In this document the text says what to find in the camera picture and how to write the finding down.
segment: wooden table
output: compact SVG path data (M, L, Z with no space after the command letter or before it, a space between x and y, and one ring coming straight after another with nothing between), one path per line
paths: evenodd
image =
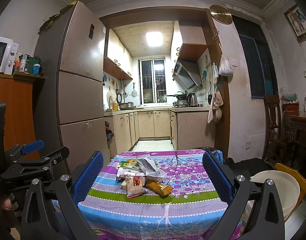
M4 126L4 150L17 144L35 141L32 115L32 88L36 79L45 77L24 72L13 75L0 74L0 103L6 103ZM34 152L25 159L39 159Z
M305 111L290 111L286 113L286 124L290 128L295 129L294 142L297 145L306 147L306 112ZM306 179L305 171L300 171Z

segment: kitchen window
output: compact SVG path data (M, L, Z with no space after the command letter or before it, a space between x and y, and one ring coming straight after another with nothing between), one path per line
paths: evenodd
M260 25L233 16L242 43L249 75L252 98L277 94L277 81L272 56Z
M166 103L165 59L140 60L141 103Z

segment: human hand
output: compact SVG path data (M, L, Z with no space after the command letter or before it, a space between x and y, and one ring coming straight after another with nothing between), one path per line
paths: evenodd
M0 211L1 210L11 210L11 209L12 209L12 205L11 205L11 201L8 198L8 196L1 195L0 196Z

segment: metal screw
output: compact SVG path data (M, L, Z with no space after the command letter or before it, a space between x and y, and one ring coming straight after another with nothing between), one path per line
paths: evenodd
M267 182L268 185L273 185L274 184L274 181L272 179L268 179L266 182Z
M33 185L36 185L36 184L38 184L39 183L39 179L34 179L34 180L32 180L32 184Z
M245 177L243 175L237 175L237 180L238 181L244 181L245 180Z
M70 176L67 175L67 174L61 176L62 181L67 181L69 178L70 178Z

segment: wooden chair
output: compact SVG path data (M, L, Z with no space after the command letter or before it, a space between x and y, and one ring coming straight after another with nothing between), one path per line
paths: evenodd
M306 194L306 179L297 170L294 170L294 169L292 169L292 168L290 168L288 166L285 166L282 163L277 163L275 165L275 169L277 171L283 171L283 172L293 176L297 180L297 182L299 184L299 187L301 189L301 191L299 193L299 197L298 197L297 203L296 203L296 206L294 207L294 209L292 210L292 212L289 214L289 216L286 219L286 220L288 220L288 218L296 210L296 208L299 206L299 204L301 203L301 201L303 200L303 198L304 198L304 196Z
M282 120L280 114L280 97L279 95L264 95L265 106L265 119L266 119L266 132L265 132L265 145L262 160L265 161L267 152L282 159L285 163L288 149L294 145L289 137L282 135ZM268 149L269 143L275 145L275 152ZM279 155L279 149L282 148L282 157Z

